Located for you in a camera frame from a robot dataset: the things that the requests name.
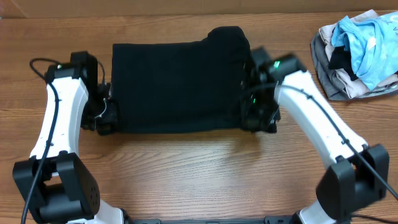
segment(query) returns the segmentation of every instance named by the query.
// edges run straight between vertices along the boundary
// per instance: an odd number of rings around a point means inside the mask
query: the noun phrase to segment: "black cloth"
[[[239,27],[202,41],[114,44],[112,97],[123,133],[186,133],[238,128],[250,46]]]
[[[336,47],[330,57],[329,69],[343,68],[349,75],[351,81],[355,81],[358,77],[354,74],[351,66],[351,52],[345,51],[344,46]]]

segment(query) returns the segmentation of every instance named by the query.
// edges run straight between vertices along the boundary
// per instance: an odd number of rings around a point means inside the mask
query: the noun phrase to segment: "wood grain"
[[[25,15],[12,0],[0,0],[0,17],[25,18]]]
[[[12,0],[27,18],[242,13],[345,12],[398,9],[378,0]]]
[[[240,26],[251,47],[264,45],[273,57],[294,52],[317,81],[312,37],[319,27],[357,13],[1,20],[0,223],[19,222],[23,199],[12,167],[28,158],[44,116],[45,85],[30,70],[31,58],[68,61],[71,52],[88,50],[102,61],[110,81],[113,43],[190,42],[215,27]],[[41,70],[47,66],[38,63]],[[389,182],[398,189],[398,97],[331,104],[370,145],[383,143],[389,150]],[[315,199],[324,168],[295,121],[285,109],[281,113],[277,134],[235,129],[100,137],[81,131],[81,159],[102,198],[133,218],[289,215]],[[398,203],[388,195],[360,212],[398,220]]]

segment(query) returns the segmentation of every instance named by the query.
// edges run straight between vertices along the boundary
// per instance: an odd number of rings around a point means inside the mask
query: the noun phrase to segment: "wire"
[[[104,65],[99,60],[97,60],[97,62],[98,62],[98,65],[100,65],[101,68],[102,68],[102,85],[105,85],[105,68],[104,68]]]
[[[377,221],[377,222],[381,222],[381,223],[398,224],[398,222],[395,222],[395,221],[385,220],[383,218],[370,217],[367,215],[353,214],[353,215],[351,215],[351,217],[352,218],[363,218],[363,219],[373,220],[373,221]]]
[[[33,63],[34,63],[34,62],[37,62],[37,61],[52,62],[52,63],[59,64],[59,65],[61,64],[60,62],[58,62],[58,61],[56,61],[56,60],[49,59],[49,58],[33,58],[33,59],[29,62],[30,68],[33,70],[33,72],[36,73],[36,75],[38,75],[38,76],[39,76],[41,79],[43,79],[44,81],[45,81],[44,75],[42,75],[42,74],[33,66]]]
[[[53,63],[57,63],[60,64],[60,62],[56,61],[56,60],[52,60],[52,59],[47,59],[47,58],[35,58],[32,59],[29,63],[31,69],[43,80],[45,80],[44,75],[42,75],[39,71],[37,71],[37,69],[33,66],[33,63],[36,61],[46,61],[46,62],[53,62]],[[32,195],[34,193],[34,190],[36,188],[37,185],[37,181],[39,180],[39,177],[41,176],[41,171],[43,169],[43,165],[45,162],[45,158],[47,157],[49,150],[50,150],[50,146],[52,145],[51,141],[52,141],[52,136],[54,134],[54,129],[55,129],[55,124],[57,122],[57,116],[58,116],[58,109],[59,109],[59,97],[58,97],[58,93],[57,90],[55,89],[55,87],[51,84],[51,83],[47,83],[49,85],[49,87],[52,89],[52,91],[54,92],[54,97],[55,97],[55,109],[54,109],[54,116],[52,119],[52,123],[51,123],[51,127],[50,127],[50,132],[49,132],[49,137],[47,138],[47,141],[45,143],[45,149],[43,152],[43,156],[40,160],[39,166],[37,167],[36,170],[36,174],[33,178],[33,182],[32,185],[30,186],[29,189],[29,193],[27,195],[26,201],[25,201],[25,206],[24,206],[24,211],[22,212],[22,217],[21,217],[21,224],[25,224],[26,222],[26,216],[27,216],[27,211],[29,209],[29,204],[30,204],[30,200],[32,198]]]

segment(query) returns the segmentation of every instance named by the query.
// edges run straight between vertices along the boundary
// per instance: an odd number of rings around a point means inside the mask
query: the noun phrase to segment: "table surface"
[[[71,52],[88,50],[104,64],[110,81],[114,43],[191,42],[202,40],[215,27],[240,26],[252,48],[263,45],[273,57],[294,52],[318,82],[311,39],[319,27],[356,14],[1,20],[0,223],[20,220],[24,201],[12,179],[12,167],[29,157],[47,101],[45,84],[30,70],[30,59],[67,62]],[[37,65],[42,71],[48,66]],[[389,182],[398,189],[398,96],[330,103],[370,145],[383,143],[389,150]],[[80,131],[80,155],[98,182],[101,198],[133,218],[290,215],[315,200],[315,187],[325,170],[310,141],[283,108],[281,116],[277,134],[232,129],[101,137]],[[398,220],[398,203],[387,194],[360,213]]]

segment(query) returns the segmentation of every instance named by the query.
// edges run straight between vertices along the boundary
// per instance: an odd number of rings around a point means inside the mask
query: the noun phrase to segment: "black cable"
[[[43,79],[44,81],[45,81],[44,75],[42,75],[42,74],[33,66],[33,63],[34,63],[34,62],[37,62],[37,61],[52,62],[52,63],[59,64],[59,65],[61,64],[60,62],[58,62],[58,61],[56,61],[56,60],[49,59],[49,58],[33,58],[33,59],[29,62],[30,68],[33,70],[33,72],[36,73],[36,75],[38,75],[38,76],[39,76],[41,79]]]
[[[358,215],[358,214],[353,214],[351,215],[352,218],[363,218],[363,219],[368,219],[368,220],[373,220],[381,223],[388,223],[388,224],[398,224],[398,222],[390,221],[390,220],[385,220],[383,218],[375,218],[375,217],[370,217],[367,215]]]
[[[40,61],[53,62],[53,63],[60,64],[60,63],[59,63],[58,61],[56,61],[56,60],[47,59],[47,58],[35,58],[35,59],[32,59],[32,60],[30,61],[30,63],[29,63],[31,69],[32,69],[40,78],[42,78],[43,80],[45,80],[44,76],[43,76],[39,71],[37,71],[37,69],[33,66],[33,63],[36,62],[36,61],[39,61],[39,60],[40,60]],[[58,109],[59,109],[59,98],[58,98],[58,93],[57,93],[57,90],[55,89],[55,87],[54,87],[51,83],[48,83],[48,85],[49,85],[49,87],[52,89],[52,91],[54,92],[54,97],[55,97],[54,116],[53,116],[52,123],[51,123],[51,127],[50,127],[49,137],[47,138],[47,141],[46,141],[46,143],[45,143],[45,149],[44,149],[44,152],[43,152],[43,156],[42,156],[42,158],[41,158],[41,160],[40,160],[39,166],[37,167],[36,174],[35,174],[35,176],[34,176],[34,178],[33,178],[32,185],[30,186],[29,193],[28,193],[27,198],[26,198],[26,201],[25,201],[24,211],[22,212],[22,217],[21,217],[21,224],[25,224],[25,222],[26,222],[26,216],[27,216],[27,211],[28,211],[28,209],[29,209],[30,200],[31,200],[32,195],[33,195],[33,192],[34,192],[34,190],[35,190],[35,188],[36,188],[37,181],[39,180],[39,177],[41,176],[41,171],[42,171],[42,169],[43,169],[43,165],[44,165],[44,162],[45,162],[45,158],[47,157],[47,155],[48,155],[48,153],[49,153],[49,150],[50,150],[50,146],[52,145],[52,143],[51,143],[51,141],[52,141],[52,136],[53,136],[53,134],[54,134],[55,124],[56,124],[56,122],[57,122]]]
[[[98,65],[100,65],[102,68],[102,85],[105,86],[105,68],[104,68],[104,65],[99,60],[97,60],[97,62],[98,62]]]

